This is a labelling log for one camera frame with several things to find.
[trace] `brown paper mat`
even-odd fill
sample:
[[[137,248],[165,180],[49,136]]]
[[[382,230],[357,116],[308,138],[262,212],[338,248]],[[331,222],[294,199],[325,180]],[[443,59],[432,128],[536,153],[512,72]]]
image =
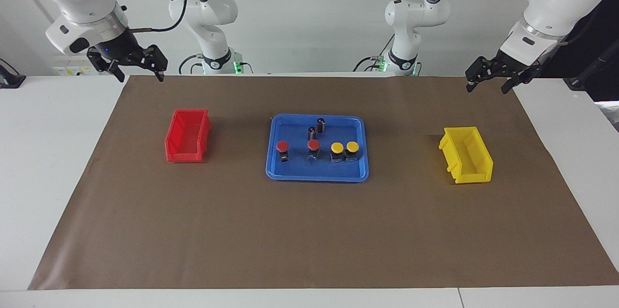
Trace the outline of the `brown paper mat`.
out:
[[[132,76],[29,288],[619,284],[500,84],[467,94],[461,78]],[[175,108],[209,109],[206,163],[166,162]],[[361,117],[369,180],[267,178],[281,113]],[[455,185],[438,143],[443,127],[471,125],[493,180]]]

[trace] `white wall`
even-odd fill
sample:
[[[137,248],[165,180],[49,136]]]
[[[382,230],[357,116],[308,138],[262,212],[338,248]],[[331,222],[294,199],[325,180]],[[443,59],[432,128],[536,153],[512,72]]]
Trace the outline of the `white wall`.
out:
[[[48,15],[58,15],[48,0],[40,1]],[[118,1],[128,6],[132,28],[164,28],[172,23],[169,0]],[[236,1],[238,21],[223,30],[230,46],[243,53],[245,61],[260,73],[350,71],[359,59],[380,52],[393,33],[383,15],[391,0]],[[445,26],[420,29],[424,38],[422,74],[460,75],[479,55],[492,57],[526,7],[524,0],[449,1],[453,15]],[[3,9],[0,16],[13,24],[22,23],[17,12]],[[48,24],[41,19],[40,24],[27,27],[29,31],[24,33],[38,34],[29,45],[49,45],[44,37]],[[138,39],[144,47],[160,46],[170,60],[169,74],[176,73],[184,57],[199,52],[197,42],[182,28],[141,33]]]
[[[59,52],[44,35],[49,24],[34,0],[0,0],[0,58],[22,74],[50,74]]]

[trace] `yellow bin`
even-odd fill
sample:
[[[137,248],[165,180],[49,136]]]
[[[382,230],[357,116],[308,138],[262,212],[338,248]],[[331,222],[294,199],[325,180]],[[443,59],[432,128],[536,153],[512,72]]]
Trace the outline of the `yellow bin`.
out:
[[[456,183],[489,182],[494,165],[477,127],[445,128],[438,147]]]

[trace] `red plastic bin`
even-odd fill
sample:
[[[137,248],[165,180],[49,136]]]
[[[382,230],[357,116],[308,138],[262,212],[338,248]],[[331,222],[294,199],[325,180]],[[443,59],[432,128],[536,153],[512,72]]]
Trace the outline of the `red plastic bin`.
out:
[[[206,152],[210,120],[206,109],[177,109],[172,116],[165,154],[168,162],[201,162]]]

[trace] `blue plastic tray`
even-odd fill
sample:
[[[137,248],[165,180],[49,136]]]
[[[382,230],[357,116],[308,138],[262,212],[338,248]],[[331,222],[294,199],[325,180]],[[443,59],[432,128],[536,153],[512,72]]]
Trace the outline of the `blue plastic tray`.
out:
[[[318,159],[310,161],[307,132],[319,118],[326,121],[325,131],[316,138],[321,146]],[[290,145],[288,162],[279,161],[276,144],[281,140]],[[357,161],[331,163],[331,144],[346,146],[349,141],[359,144]],[[363,182],[369,177],[366,147],[365,125],[359,117],[281,114],[271,123],[266,172],[273,180]]]

